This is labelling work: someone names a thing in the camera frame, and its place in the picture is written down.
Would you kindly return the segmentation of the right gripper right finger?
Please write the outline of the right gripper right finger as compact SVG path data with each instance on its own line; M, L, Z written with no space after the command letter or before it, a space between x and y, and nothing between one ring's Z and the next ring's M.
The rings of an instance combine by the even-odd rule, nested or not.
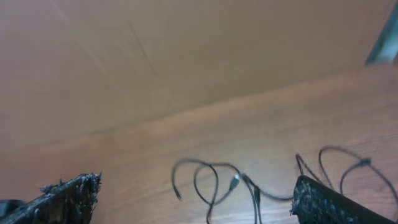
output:
M300 224L396 224L305 175L295 184L290 213Z

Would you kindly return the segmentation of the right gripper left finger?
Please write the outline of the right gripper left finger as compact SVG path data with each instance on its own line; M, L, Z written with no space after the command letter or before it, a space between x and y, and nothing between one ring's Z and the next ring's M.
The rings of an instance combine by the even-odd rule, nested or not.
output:
M1 224L89 224L98 203L102 174L80 174L40 188L42 195L25 202L1 200Z

